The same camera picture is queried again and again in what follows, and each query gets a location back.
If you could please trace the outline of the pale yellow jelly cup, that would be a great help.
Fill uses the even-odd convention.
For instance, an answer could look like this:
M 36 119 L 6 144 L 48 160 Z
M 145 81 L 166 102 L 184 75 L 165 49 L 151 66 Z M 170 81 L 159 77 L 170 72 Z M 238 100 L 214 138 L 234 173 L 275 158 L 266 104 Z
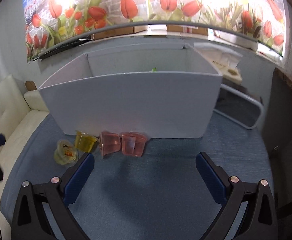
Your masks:
M 67 165 L 78 161 L 78 152 L 74 145 L 68 140 L 59 140 L 54 152 L 54 160 L 57 164 Z

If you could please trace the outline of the orange yellow jelly cup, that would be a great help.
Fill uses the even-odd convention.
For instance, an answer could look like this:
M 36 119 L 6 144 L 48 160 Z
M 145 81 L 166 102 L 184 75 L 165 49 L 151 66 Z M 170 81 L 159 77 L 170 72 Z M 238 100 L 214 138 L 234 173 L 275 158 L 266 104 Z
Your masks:
M 98 138 L 81 131 L 76 131 L 74 146 L 81 152 L 91 152 L 94 145 L 98 142 Z

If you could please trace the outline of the pink jelly cup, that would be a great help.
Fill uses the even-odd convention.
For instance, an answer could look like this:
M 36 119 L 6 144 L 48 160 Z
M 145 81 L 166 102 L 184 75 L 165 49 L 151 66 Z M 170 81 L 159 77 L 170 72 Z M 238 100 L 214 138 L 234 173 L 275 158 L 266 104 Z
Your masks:
M 147 137 L 141 133 L 125 132 L 121 134 L 122 153 L 124 155 L 141 157 L 147 143 Z
M 99 145 L 102 157 L 121 150 L 121 138 L 117 133 L 102 131 L 99 137 Z

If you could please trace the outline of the white framed black tray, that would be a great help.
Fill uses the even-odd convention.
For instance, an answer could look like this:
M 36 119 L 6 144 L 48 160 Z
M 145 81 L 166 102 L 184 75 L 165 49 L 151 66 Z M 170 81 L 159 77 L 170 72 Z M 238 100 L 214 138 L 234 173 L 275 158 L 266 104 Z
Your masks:
M 254 129 L 264 115 L 264 105 L 247 93 L 221 84 L 214 112 L 246 129 Z

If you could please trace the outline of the white cardboard box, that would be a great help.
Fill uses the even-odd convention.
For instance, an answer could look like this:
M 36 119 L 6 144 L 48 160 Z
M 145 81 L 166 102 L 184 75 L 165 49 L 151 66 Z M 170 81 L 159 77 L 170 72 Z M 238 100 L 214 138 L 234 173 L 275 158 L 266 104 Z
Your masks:
M 204 135 L 220 70 L 187 43 L 140 43 L 84 53 L 39 93 L 63 131 L 139 132 L 149 138 Z

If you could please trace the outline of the cream tissue pack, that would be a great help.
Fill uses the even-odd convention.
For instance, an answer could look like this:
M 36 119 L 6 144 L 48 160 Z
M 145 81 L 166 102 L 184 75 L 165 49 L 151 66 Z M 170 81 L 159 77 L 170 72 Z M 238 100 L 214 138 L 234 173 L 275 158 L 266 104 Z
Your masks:
M 243 81 L 240 70 L 237 68 L 243 55 L 233 49 L 208 43 L 195 42 L 194 48 L 209 62 L 214 64 L 223 74 L 223 77 L 240 85 Z

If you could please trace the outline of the tulip wall picture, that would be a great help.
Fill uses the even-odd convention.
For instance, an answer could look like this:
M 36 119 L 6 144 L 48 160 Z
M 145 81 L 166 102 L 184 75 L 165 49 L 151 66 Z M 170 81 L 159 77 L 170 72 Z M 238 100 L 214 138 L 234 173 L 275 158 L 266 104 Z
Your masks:
M 72 37 L 149 21 L 204 24 L 239 33 L 282 54 L 283 0 L 24 0 L 27 59 Z

